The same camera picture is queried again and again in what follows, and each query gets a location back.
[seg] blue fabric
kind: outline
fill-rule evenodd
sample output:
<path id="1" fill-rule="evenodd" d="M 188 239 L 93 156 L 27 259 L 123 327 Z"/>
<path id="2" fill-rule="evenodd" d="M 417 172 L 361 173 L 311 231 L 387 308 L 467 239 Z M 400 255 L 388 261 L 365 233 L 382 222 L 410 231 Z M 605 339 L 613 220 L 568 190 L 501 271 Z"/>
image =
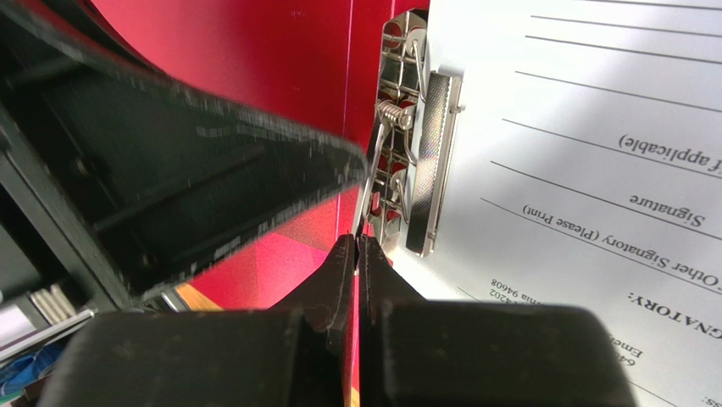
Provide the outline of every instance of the blue fabric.
<path id="1" fill-rule="evenodd" d="M 41 377 L 60 357 L 63 346 L 51 343 L 32 354 L 20 356 L 0 369 L 0 396 L 17 393 Z"/>

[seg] red surface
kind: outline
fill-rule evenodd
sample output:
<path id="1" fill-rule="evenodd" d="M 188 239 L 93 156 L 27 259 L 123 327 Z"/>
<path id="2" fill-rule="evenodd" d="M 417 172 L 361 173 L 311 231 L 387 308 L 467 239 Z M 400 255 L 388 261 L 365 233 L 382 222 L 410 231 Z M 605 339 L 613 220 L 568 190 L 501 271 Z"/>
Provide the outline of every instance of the red surface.
<path id="1" fill-rule="evenodd" d="M 169 75 L 366 147 L 380 34 L 428 0 L 92 0 L 141 55 Z M 192 285 L 223 308 L 267 307 L 350 231 L 357 190 L 259 239 Z"/>

